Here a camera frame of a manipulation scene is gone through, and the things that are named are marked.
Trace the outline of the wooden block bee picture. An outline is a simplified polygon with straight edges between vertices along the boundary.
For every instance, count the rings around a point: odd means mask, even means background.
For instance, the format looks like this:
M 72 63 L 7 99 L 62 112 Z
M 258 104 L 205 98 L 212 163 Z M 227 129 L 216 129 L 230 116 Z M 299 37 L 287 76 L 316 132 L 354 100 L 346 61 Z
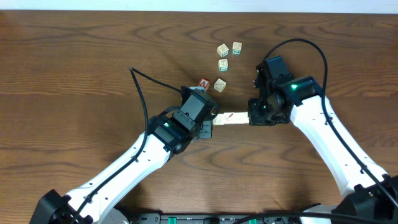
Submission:
M 224 114 L 218 114 L 216 118 L 212 120 L 213 126 L 222 126 L 225 124 L 225 116 Z

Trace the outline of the wooden block blue X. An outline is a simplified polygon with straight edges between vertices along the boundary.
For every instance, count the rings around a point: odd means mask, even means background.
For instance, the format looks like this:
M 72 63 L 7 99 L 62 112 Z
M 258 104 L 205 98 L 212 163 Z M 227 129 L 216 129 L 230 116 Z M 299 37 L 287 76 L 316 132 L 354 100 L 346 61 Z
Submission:
M 239 121 L 239 116 L 236 113 L 224 113 L 224 124 L 236 124 Z

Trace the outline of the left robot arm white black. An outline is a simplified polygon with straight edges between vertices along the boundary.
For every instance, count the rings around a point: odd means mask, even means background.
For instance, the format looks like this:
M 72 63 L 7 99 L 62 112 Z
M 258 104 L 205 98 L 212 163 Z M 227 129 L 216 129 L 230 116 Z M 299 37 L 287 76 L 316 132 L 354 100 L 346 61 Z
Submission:
M 214 116 L 191 119 L 181 110 L 152 117 L 147 130 L 96 177 L 61 196 L 55 190 L 37 203 L 31 223 L 104 223 L 114 206 L 140 181 L 183 152 L 196 138 L 208 138 Z

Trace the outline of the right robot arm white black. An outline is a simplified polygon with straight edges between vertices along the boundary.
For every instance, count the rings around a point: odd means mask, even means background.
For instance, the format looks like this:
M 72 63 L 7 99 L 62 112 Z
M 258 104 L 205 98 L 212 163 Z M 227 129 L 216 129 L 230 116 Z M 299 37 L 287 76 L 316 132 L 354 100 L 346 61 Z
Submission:
M 397 223 L 397 177 L 361 149 L 312 77 L 257 77 L 254 86 L 259 97 L 249 100 L 250 125 L 293 123 L 317 150 L 343 197 L 337 206 L 306 208 L 302 223 L 346 223 L 348 217 Z

